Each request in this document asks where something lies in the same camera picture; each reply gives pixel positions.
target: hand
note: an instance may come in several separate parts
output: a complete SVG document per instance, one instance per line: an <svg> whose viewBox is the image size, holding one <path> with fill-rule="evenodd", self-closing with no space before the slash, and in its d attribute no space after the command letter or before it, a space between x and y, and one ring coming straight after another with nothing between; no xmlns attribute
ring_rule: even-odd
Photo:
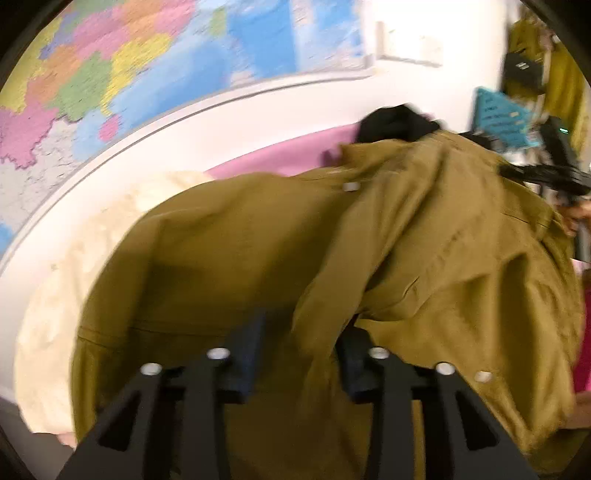
<svg viewBox="0 0 591 480"><path fill-rule="evenodd" d="M570 236L575 236L579 224L591 232L591 200L584 200L574 206L559 206L558 212L564 219L564 229Z"/></svg>

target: white fabric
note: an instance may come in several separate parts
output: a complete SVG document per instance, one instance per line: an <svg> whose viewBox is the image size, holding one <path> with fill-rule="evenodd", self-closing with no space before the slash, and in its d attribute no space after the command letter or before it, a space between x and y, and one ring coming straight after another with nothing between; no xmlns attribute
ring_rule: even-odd
<svg viewBox="0 0 591 480"><path fill-rule="evenodd" d="M33 294L17 337L17 403L32 432L74 431L70 360L80 311L93 283L125 234L146 212L195 185L200 172L171 172L137 185L78 231L64 258Z"/></svg>

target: black object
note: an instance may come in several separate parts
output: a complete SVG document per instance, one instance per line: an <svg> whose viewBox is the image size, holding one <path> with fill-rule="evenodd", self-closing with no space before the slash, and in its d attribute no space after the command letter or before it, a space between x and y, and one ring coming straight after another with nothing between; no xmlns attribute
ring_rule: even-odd
<svg viewBox="0 0 591 480"><path fill-rule="evenodd" d="M486 135L479 135L474 132L464 132L459 134L461 137L467 138L473 141L475 144L480 145L482 148L487 150L494 150L494 140Z"/></svg>
<svg viewBox="0 0 591 480"><path fill-rule="evenodd" d="M540 127L540 135L552 165L520 167L506 164L499 169L499 173L511 180L549 187L574 205L580 196L591 192L591 175L579 170L577 155L570 145L569 130L560 118L548 117ZM591 260L589 236L583 230L574 240L574 257L583 262Z"/></svg>
<svg viewBox="0 0 591 480"><path fill-rule="evenodd" d="M361 120L355 142L373 143L391 139L415 142L440 128L437 122L427 120L408 105L384 107Z"/></svg>
<svg viewBox="0 0 591 480"><path fill-rule="evenodd" d="M560 118L549 116L540 127L540 135L554 165L579 169L579 159L570 146L569 129Z"/></svg>
<svg viewBox="0 0 591 480"><path fill-rule="evenodd" d="M8 437L0 427L0 478L2 480L35 480L17 455Z"/></svg>
<svg viewBox="0 0 591 480"><path fill-rule="evenodd" d="M263 317L232 332L226 348L209 350L187 367L142 367L66 463L57 480L164 480L170 477L174 413L183 413L180 477L231 480L223 405L252 391ZM507 433L450 364L435 370L406 364L349 325L336 344L343 389L374 405L364 480L414 480L411 401L424 417L427 480L537 480ZM568 476L587 479L589 443Z"/></svg>
<svg viewBox="0 0 591 480"><path fill-rule="evenodd" d="M591 191L591 176L573 167L504 164L499 173L510 180L545 185L571 196L587 195Z"/></svg>
<svg viewBox="0 0 591 480"><path fill-rule="evenodd" d="M181 477L230 480L223 405L244 403L250 395L263 328L261 316L234 331L226 348L212 349L187 367L158 372L159 365L144 365L101 414L58 480L168 478L174 411L181 400Z"/></svg>
<svg viewBox="0 0 591 480"><path fill-rule="evenodd" d="M406 364L352 325L336 349L344 390L354 402L374 405L365 480L414 479L411 400L423 408L427 480L538 479L451 365L442 374Z"/></svg>
<svg viewBox="0 0 591 480"><path fill-rule="evenodd" d="M525 58L517 52L509 52L505 56L503 67L503 78L514 80L534 93L544 93L543 85L544 66L535 61Z"/></svg>

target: wall outlet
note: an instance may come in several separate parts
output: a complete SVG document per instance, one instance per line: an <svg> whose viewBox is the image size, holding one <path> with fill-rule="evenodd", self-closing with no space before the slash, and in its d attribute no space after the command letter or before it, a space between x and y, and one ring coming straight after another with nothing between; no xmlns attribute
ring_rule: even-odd
<svg viewBox="0 0 591 480"><path fill-rule="evenodd" d="M443 45L435 37L417 30L391 28L385 22L377 22L376 33L378 59L443 66Z"/></svg>

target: colorful political map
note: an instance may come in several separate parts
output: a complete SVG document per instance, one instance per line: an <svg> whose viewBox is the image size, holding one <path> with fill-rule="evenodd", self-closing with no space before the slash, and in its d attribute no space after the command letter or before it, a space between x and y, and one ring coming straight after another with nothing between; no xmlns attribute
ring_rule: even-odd
<svg viewBox="0 0 591 480"><path fill-rule="evenodd" d="M0 91L0 255L85 161L157 116L277 76L364 68L362 0L74 0Z"/></svg>

